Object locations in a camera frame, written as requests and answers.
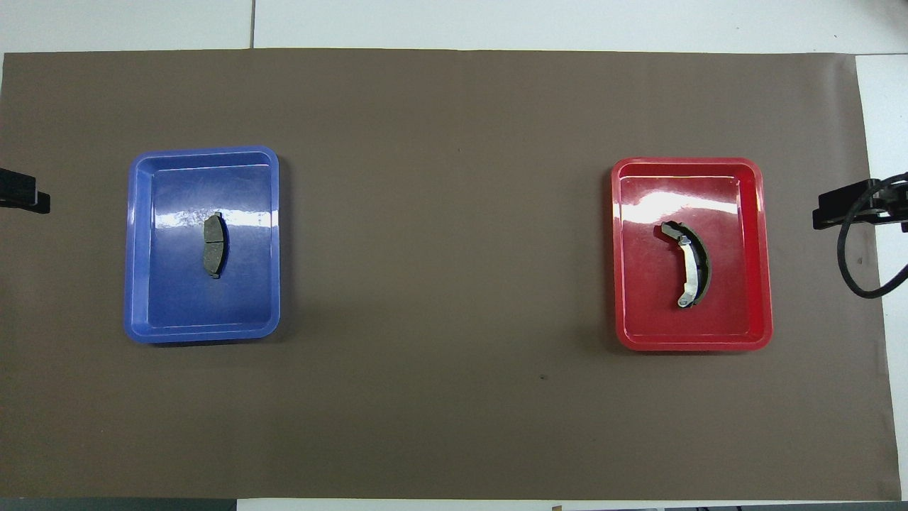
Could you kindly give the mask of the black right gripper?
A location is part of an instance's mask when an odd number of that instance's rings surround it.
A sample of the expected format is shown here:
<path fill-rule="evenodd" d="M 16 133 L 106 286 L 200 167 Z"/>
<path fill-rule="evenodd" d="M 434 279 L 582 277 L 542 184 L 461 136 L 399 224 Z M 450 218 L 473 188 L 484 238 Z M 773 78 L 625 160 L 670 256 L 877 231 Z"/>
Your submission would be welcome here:
<path fill-rule="evenodd" d="M 864 224 L 899 224 L 907 233 L 906 177 L 866 179 L 860 187 L 839 187 L 820 194 L 818 208 L 813 211 L 813 229 L 824 230 L 840 226 L 853 203 L 867 195 L 860 205 L 854 222 Z"/>

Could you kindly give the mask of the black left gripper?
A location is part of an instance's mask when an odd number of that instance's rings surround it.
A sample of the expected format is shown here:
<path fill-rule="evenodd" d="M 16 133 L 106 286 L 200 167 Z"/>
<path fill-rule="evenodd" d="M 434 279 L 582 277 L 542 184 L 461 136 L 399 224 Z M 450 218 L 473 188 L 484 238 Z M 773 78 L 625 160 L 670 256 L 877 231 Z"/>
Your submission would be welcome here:
<path fill-rule="evenodd" d="M 34 177 L 1 168 L 1 207 L 28 208 L 33 213 L 49 214 L 50 206 L 50 195 L 37 192 Z"/>

